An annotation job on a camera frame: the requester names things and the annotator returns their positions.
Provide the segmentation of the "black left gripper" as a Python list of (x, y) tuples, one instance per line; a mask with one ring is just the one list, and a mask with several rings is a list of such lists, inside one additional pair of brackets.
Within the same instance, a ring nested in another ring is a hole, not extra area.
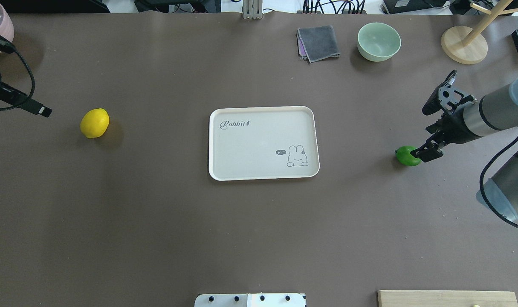
[(28, 95), (21, 91), (5, 84), (1, 81), (0, 73), (0, 101), (9, 104), (12, 107), (19, 107), (24, 105), (24, 110), (34, 115), (49, 117), (52, 114), (52, 109), (45, 107), (42, 103), (29, 99)]

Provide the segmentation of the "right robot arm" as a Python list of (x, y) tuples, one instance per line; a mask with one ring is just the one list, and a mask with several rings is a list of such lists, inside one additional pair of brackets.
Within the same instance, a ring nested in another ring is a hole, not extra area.
[(428, 126), (423, 145), (409, 151), (422, 162), (439, 159), (448, 145), (463, 145), (512, 130), (506, 145), (492, 150), (493, 156), (479, 173), (477, 198), (504, 222), (518, 228), (518, 77), (492, 92), (475, 97), (456, 87), (457, 72), (451, 71), (434, 89), (422, 108), (424, 115), (440, 112)]

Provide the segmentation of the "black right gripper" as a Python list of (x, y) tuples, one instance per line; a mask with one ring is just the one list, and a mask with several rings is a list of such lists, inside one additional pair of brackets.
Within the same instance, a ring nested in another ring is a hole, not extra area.
[(426, 131), (432, 134), (433, 141), (428, 141), (420, 148), (410, 151), (414, 158), (422, 162), (441, 158), (444, 155), (445, 145), (464, 144), (477, 139), (477, 135), (465, 124), (463, 116), (465, 108), (471, 107), (476, 98), (453, 85), (456, 76), (457, 71), (452, 70), (434, 89), (422, 108), (422, 113), (426, 116), (442, 111), (441, 118), (426, 128)]

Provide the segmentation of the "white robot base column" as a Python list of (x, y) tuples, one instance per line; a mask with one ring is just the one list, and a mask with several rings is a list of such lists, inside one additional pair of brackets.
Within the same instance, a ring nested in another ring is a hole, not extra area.
[(218, 293), (198, 295), (195, 307), (306, 307), (301, 293)]

